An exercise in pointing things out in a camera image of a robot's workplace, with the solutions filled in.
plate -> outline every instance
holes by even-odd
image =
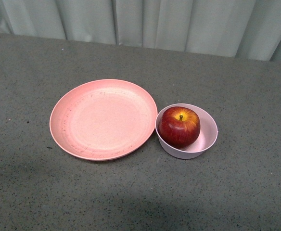
[[[146,90],[124,80],[102,79],[64,95],[51,113],[50,131],[71,155],[112,160],[143,145],[156,117],[156,104]]]

bowl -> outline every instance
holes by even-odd
[[[200,133],[199,137],[197,140],[189,145],[188,147],[185,147],[183,149],[177,149],[169,144],[167,144],[160,136],[158,132],[158,125],[159,122],[162,118],[163,113],[170,107],[186,107],[191,110],[193,110],[200,119]],[[204,151],[208,150],[212,145],[216,142],[217,140],[217,124],[215,123],[214,119],[209,115],[208,112],[205,110],[191,105],[191,104],[186,104],[186,103],[177,103],[177,104],[172,104],[170,106],[167,106],[164,108],[162,111],[159,112],[156,120],[155,120],[155,131],[158,134],[158,138],[160,141],[161,146],[163,149],[169,153],[170,155],[179,158],[179,159],[192,159],[195,157],[198,157],[200,154],[202,154]]]

red apple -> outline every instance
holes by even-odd
[[[158,132],[170,146],[185,148],[197,140],[200,133],[200,120],[189,108],[170,107],[162,115]]]

curtain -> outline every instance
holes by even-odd
[[[281,62],[281,0],[0,0],[0,33]]]

gray table surface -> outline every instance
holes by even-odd
[[[205,109],[217,142],[190,160],[156,132],[117,160],[66,153],[52,109],[105,78],[143,87],[158,111]],[[281,64],[0,34],[0,230],[281,230]]]

